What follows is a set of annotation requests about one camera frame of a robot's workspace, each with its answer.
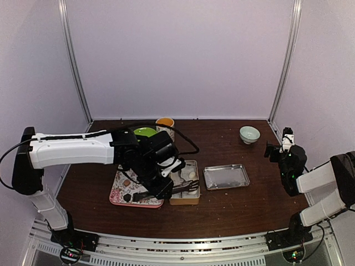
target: white plastic casing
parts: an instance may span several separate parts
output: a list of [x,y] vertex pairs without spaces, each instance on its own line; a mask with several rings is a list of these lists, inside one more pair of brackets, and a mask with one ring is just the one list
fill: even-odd
[[302,224],[312,226],[321,220],[329,218],[345,208],[345,203],[341,200],[339,190],[336,189],[328,197],[322,199],[315,205],[304,209],[300,213]]
[[43,191],[38,191],[28,196],[36,207],[37,211],[43,215],[53,230],[66,229],[68,226],[68,215],[65,209],[61,207],[55,199],[53,192],[43,185]]
[[296,182],[298,191],[301,193],[307,193],[317,187],[323,187],[335,181],[336,179],[332,164],[328,162],[325,165],[300,176]]
[[[85,136],[85,134],[70,134],[73,135]],[[48,136],[68,135],[37,133],[32,138],[42,139]],[[86,139],[37,140],[31,141],[30,146],[33,149],[29,155],[34,169],[74,163],[111,164],[114,159],[114,148],[110,146],[110,142],[112,142],[111,134]]]
[[295,136],[285,134],[285,136],[282,139],[282,149],[280,149],[280,153],[283,153],[284,151],[287,152],[294,144],[295,144]]

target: white wall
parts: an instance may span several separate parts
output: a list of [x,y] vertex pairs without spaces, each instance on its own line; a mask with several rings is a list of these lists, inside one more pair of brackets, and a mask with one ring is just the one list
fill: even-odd
[[293,0],[68,0],[95,119],[270,113]]
[[[0,154],[19,142],[26,126],[44,133],[85,130],[56,0],[0,1],[0,81]],[[13,158],[1,165],[9,185]],[[62,171],[46,171],[51,188]],[[0,265],[19,265],[34,216],[24,196],[0,185]]]
[[[308,168],[355,150],[355,2],[303,1],[295,53],[276,125],[290,126]],[[320,198],[326,191],[317,191]],[[332,222],[347,265],[355,261],[355,214]]]

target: metal frame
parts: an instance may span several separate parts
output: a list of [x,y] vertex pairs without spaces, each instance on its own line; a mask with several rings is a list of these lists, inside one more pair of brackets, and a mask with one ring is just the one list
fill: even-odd
[[93,118],[90,114],[88,102],[87,102],[85,94],[84,94],[82,81],[81,81],[80,75],[79,75],[77,60],[76,60],[75,54],[74,54],[72,35],[70,33],[69,19],[68,19],[68,13],[67,13],[67,1],[66,0],[58,0],[58,4],[59,4],[60,19],[63,24],[65,44],[67,46],[67,51],[68,51],[70,69],[72,70],[75,87],[76,87],[78,95],[79,95],[79,101],[80,101],[80,104],[83,108],[85,118],[86,118],[87,122],[90,124],[93,121]]
[[295,0],[295,2],[293,4],[293,13],[292,13],[292,19],[291,19],[290,34],[288,36],[285,61],[283,62],[283,68],[282,68],[282,73],[280,76],[280,81],[278,83],[278,88],[277,88],[275,100],[273,102],[271,113],[270,113],[270,116],[268,119],[271,124],[273,123],[273,121],[275,119],[277,109],[280,105],[281,96],[282,96],[283,90],[286,85],[287,75],[288,75],[288,72],[290,71],[291,59],[292,59],[293,51],[295,49],[295,44],[296,44],[297,35],[298,35],[298,28],[300,26],[301,10],[302,10],[301,7],[302,7],[302,0]]
[[[333,266],[343,266],[333,230],[323,222],[324,241]],[[238,237],[200,239],[156,239],[114,236],[99,233],[96,252],[84,252],[81,262],[88,265],[265,265],[265,256],[281,250],[268,251],[264,233]],[[312,228],[313,242],[318,242],[322,231]],[[58,256],[61,247],[50,241],[47,224],[36,220],[30,232],[26,256],[22,266],[33,263],[36,251]]]

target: green bowl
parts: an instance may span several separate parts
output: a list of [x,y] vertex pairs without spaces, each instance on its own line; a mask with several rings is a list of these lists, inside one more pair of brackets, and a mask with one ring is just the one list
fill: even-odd
[[152,129],[151,127],[141,127],[140,129],[134,130],[134,134],[146,137],[152,137],[156,133],[156,130]]

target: food item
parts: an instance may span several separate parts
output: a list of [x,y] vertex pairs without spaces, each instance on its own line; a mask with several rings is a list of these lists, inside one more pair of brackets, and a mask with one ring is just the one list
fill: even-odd
[[123,185],[125,187],[128,187],[130,184],[131,184],[131,181],[129,181],[128,179],[123,182]]

